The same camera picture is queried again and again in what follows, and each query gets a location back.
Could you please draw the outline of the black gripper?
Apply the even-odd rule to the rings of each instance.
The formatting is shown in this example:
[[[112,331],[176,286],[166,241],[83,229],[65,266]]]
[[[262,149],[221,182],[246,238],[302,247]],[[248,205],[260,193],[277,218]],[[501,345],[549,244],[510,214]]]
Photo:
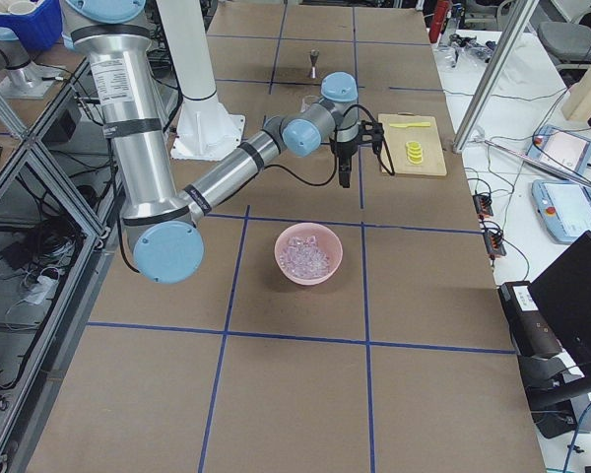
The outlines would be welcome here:
[[[383,149],[384,130],[378,121],[358,121],[346,130],[340,130],[330,138],[330,147],[338,162],[339,184],[351,187],[352,156],[360,145],[369,145],[374,155],[380,159]]]

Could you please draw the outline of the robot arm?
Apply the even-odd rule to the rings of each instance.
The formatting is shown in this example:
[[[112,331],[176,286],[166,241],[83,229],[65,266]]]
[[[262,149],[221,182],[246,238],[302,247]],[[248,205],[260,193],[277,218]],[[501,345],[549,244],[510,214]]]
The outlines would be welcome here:
[[[54,83],[54,74],[36,64],[18,36],[0,27],[0,94],[7,99],[41,100]]]
[[[162,1],[158,10],[182,99],[176,145],[184,157],[215,161],[198,180],[177,189],[147,57],[144,3],[64,1],[60,8],[65,34],[90,62],[103,135],[122,172],[131,266],[152,281],[175,284],[190,277],[204,255],[198,221],[283,152],[305,157],[328,143],[332,176],[342,186],[350,183],[352,158],[362,144],[392,169],[383,127],[359,104],[356,80],[346,72],[327,75],[306,111],[272,117],[244,138],[243,117],[229,114],[218,97],[200,5]]]

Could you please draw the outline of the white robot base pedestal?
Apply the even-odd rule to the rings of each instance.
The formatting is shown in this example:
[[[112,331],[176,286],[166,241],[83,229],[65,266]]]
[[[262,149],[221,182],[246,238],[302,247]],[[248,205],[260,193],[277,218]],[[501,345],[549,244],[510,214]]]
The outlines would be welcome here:
[[[182,94],[171,155],[179,160],[220,161],[242,138],[245,117],[221,103],[198,1],[157,3]]]

